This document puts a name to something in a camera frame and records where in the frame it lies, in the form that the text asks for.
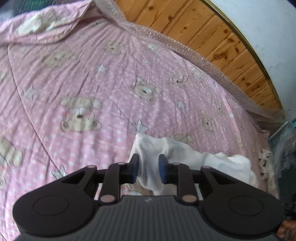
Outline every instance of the ribbed gray surface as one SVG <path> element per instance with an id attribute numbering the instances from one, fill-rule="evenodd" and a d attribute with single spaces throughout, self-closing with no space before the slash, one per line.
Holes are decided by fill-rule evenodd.
<path id="1" fill-rule="evenodd" d="M 196 208 L 178 204 L 172 196 L 124 196 L 116 205 L 99 209 L 81 230 L 59 238 L 22 234 L 17 241 L 224 241 L 229 238 L 209 227 Z M 268 236 L 261 241 L 276 241 Z"/>

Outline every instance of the gold trim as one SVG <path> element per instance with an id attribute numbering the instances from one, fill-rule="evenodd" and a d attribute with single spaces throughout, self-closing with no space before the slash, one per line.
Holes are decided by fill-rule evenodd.
<path id="1" fill-rule="evenodd" d="M 278 94 L 276 92 L 276 89 L 274 88 L 274 85 L 270 79 L 269 74 L 267 73 L 263 63 L 261 62 L 260 58 L 256 54 L 253 47 L 250 45 L 249 41 L 245 38 L 245 36 L 242 34 L 242 32 L 236 27 L 236 25 L 225 15 L 225 13 L 222 12 L 220 8 L 218 8 L 211 0 L 201 0 L 204 4 L 206 4 L 218 17 L 220 17 L 234 32 L 234 34 L 239 37 L 239 39 L 242 41 L 242 43 L 245 45 L 246 49 L 249 51 L 249 53 L 254 58 L 255 62 L 258 64 L 259 68 L 261 69 L 264 77 L 266 78 L 269 86 L 271 87 L 276 101 L 279 105 L 279 107 L 282 109 L 281 102 L 279 100 Z"/>

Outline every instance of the human hand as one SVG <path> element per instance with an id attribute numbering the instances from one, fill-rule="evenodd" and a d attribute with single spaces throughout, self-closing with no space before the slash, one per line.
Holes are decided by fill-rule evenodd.
<path id="1" fill-rule="evenodd" d="M 284 239 L 287 230 L 290 230 L 288 241 L 296 241 L 296 221 L 283 221 L 276 235 Z"/>

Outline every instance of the wood paneling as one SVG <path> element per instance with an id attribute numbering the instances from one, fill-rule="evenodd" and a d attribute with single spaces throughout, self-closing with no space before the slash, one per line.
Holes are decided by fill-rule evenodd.
<path id="1" fill-rule="evenodd" d="M 197 51 L 262 107 L 278 109 L 276 94 L 228 25 L 201 0 L 117 0 L 128 21 L 159 31 Z"/>

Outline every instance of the pink bedspread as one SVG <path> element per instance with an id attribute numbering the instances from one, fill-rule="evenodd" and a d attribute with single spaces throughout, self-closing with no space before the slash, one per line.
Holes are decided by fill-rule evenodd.
<path id="1" fill-rule="evenodd" d="M 90 1 L 4 22 L 0 43 L 0 240 L 18 235 L 17 198 L 83 166 L 127 161 L 138 132 L 242 154 L 259 176 L 257 152 L 267 142 L 236 101 Z"/>

